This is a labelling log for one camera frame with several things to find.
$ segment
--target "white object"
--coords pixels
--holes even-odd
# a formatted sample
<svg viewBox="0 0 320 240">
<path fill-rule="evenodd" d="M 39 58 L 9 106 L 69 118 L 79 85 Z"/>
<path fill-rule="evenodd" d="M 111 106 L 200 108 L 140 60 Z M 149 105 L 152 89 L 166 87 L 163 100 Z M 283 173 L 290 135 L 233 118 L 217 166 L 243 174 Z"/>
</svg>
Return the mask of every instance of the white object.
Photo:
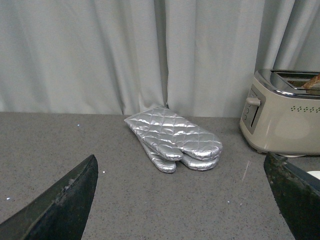
<svg viewBox="0 0 320 240">
<path fill-rule="evenodd" d="M 254 74 L 240 119 L 253 148 L 281 155 L 320 154 L 319 90 L 301 87 L 317 74 L 269 69 Z"/>
<path fill-rule="evenodd" d="M 320 171 L 307 171 L 307 173 L 320 180 Z"/>
</svg>

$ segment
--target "quilted oven mitt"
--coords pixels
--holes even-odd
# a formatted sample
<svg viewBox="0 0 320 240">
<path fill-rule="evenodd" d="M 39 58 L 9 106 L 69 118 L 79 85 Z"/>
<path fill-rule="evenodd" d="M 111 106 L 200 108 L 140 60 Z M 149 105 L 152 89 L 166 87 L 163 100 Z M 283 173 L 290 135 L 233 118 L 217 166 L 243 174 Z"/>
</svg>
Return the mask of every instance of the quilted oven mitt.
<svg viewBox="0 0 320 240">
<path fill-rule="evenodd" d="M 176 162 L 169 161 L 164 159 L 163 157 L 157 155 L 152 149 L 150 149 L 146 144 L 140 142 L 144 151 L 148 155 L 149 159 L 153 164 L 163 173 L 172 174 L 176 171 Z M 189 169 L 196 170 L 196 171 L 206 171 L 214 168 L 219 161 L 217 157 L 215 160 L 212 161 L 200 161 L 194 159 L 187 154 L 183 154 L 183 158 L 181 162 L 186 165 Z"/>
<path fill-rule="evenodd" d="M 156 166 L 155 162 L 159 163 L 159 160 L 162 163 L 182 161 L 191 169 L 207 170 L 219 160 L 223 148 L 219 138 L 168 108 L 155 107 L 124 121 L 137 135 Z"/>
</svg>

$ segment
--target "curtain fold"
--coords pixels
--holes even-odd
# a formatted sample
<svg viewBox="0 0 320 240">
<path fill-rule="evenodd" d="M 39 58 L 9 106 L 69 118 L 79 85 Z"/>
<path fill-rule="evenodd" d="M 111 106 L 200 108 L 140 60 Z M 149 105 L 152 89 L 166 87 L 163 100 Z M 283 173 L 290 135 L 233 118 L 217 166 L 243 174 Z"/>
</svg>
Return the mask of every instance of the curtain fold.
<svg viewBox="0 0 320 240">
<path fill-rule="evenodd" d="M 255 70 L 320 71 L 318 0 L 0 3 L 0 111 L 239 117 Z"/>
</svg>

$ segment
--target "oven mitt thumb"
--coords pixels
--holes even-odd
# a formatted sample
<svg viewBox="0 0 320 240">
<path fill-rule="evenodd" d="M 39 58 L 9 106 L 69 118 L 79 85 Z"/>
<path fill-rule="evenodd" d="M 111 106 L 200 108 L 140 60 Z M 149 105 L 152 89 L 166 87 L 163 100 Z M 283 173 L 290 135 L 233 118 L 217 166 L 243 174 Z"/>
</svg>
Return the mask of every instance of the oven mitt thumb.
<svg viewBox="0 0 320 240">
<path fill-rule="evenodd" d="M 161 172 L 166 174 L 172 174 L 176 171 L 177 165 L 174 161 L 169 161 L 163 157 L 157 155 L 152 149 L 150 149 L 146 144 L 140 141 L 145 153 L 148 155 L 151 162 L 159 169 Z"/>
<path fill-rule="evenodd" d="M 183 160 L 183 153 L 200 161 L 213 161 L 223 148 L 213 133 L 163 106 L 134 114 L 124 121 L 141 142 L 169 161 Z"/>
</svg>

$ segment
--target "toaster slot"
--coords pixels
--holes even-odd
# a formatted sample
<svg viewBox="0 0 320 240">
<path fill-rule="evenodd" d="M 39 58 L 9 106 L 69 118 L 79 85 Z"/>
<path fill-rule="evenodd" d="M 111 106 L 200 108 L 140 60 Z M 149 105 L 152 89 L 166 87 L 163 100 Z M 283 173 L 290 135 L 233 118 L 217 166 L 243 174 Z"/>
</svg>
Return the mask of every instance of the toaster slot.
<svg viewBox="0 0 320 240">
<path fill-rule="evenodd" d="M 255 110 L 255 113 L 254 113 L 254 116 L 253 116 L 253 119 L 252 119 L 252 122 L 251 122 L 251 128 L 252 128 L 252 126 L 254 125 L 254 122 L 255 122 L 255 118 L 256 118 L 256 116 L 257 116 L 258 109 L 259 109 L 259 107 L 257 107 L 256 110 Z"/>
<path fill-rule="evenodd" d="M 308 82 L 310 79 L 318 75 L 317 72 L 277 72 L 274 71 L 276 75 L 279 76 L 285 83 L 287 83 L 291 88 L 297 90 L 305 90 L 302 86 Z M 314 87 L 312 90 L 319 90 L 318 87 Z"/>
</svg>

